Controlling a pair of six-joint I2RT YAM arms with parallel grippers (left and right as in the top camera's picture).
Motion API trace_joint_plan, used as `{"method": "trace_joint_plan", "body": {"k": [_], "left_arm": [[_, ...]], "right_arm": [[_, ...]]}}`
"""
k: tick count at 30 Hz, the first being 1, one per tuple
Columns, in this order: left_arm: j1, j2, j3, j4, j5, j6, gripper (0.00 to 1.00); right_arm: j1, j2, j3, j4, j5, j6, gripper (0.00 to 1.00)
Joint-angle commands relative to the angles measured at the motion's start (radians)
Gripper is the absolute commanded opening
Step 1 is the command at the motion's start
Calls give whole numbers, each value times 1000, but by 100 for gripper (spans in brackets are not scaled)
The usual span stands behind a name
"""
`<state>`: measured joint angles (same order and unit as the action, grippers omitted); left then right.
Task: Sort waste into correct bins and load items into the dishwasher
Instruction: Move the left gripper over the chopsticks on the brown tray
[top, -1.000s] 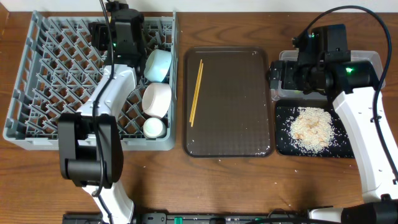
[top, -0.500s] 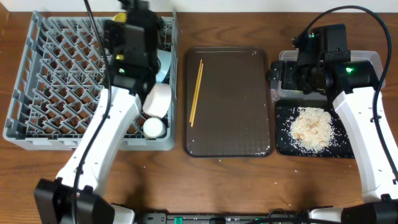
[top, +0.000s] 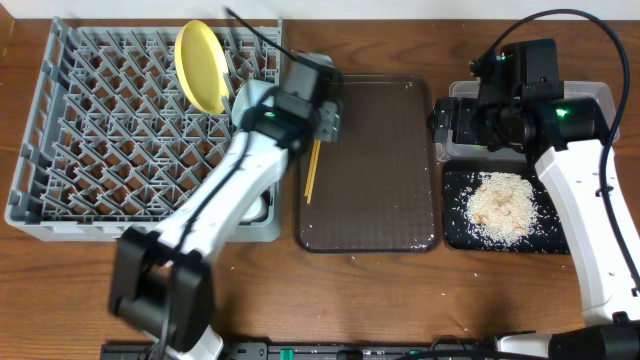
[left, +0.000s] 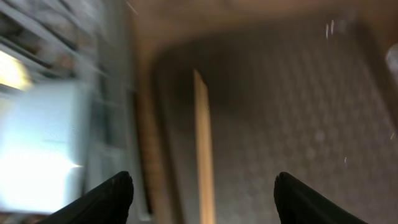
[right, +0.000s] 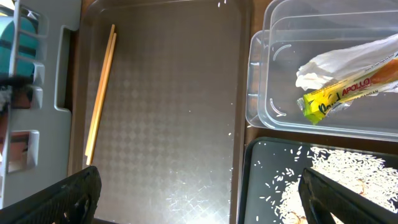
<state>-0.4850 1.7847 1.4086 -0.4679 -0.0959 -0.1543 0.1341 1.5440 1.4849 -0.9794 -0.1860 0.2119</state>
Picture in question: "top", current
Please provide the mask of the light blue bowl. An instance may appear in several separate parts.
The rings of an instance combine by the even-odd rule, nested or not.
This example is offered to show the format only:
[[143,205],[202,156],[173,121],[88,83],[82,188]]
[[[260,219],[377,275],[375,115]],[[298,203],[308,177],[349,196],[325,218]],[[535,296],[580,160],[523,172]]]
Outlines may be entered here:
[[251,79],[240,88],[231,111],[231,120],[236,128],[241,128],[244,113],[255,106],[262,96],[273,87],[275,87],[274,83]]

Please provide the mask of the yellow round plate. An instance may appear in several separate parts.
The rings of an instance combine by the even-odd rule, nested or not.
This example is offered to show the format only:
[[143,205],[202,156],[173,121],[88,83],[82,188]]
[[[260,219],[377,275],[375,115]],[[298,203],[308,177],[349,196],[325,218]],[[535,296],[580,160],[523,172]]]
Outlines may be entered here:
[[188,22],[176,38],[174,57],[179,84],[190,103],[204,113],[223,113],[222,97],[230,94],[224,80],[229,69],[213,30],[199,20]]

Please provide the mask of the white cup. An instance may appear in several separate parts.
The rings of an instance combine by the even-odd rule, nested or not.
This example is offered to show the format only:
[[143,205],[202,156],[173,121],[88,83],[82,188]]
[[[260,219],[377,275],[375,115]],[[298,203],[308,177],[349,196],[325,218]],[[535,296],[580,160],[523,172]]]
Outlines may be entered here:
[[242,223],[260,221],[267,214],[268,205],[262,197],[256,198],[241,218]]

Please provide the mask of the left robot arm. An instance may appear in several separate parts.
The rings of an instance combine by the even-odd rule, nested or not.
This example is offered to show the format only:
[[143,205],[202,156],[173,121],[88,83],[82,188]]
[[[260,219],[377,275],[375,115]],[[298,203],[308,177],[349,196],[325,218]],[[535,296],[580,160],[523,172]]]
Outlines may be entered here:
[[282,85],[243,86],[240,130],[222,161],[171,216],[117,241],[109,312],[155,343],[148,359],[216,359],[212,264],[254,202],[341,116],[331,87],[341,72],[324,54],[300,53]]

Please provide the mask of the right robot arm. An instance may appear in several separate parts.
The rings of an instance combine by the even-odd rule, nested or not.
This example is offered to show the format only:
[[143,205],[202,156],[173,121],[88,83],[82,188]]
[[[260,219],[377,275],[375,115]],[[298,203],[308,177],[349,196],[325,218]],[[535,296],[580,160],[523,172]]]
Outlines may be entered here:
[[474,97],[437,100],[434,141],[478,170],[530,168],[559,217],[577,271],[582,329],[506,335],[504,359],[635,359],[639,355],[639,234],[622,194],[616,131],[592,96],[569,97],[556,44],[491,49],[471,65]]

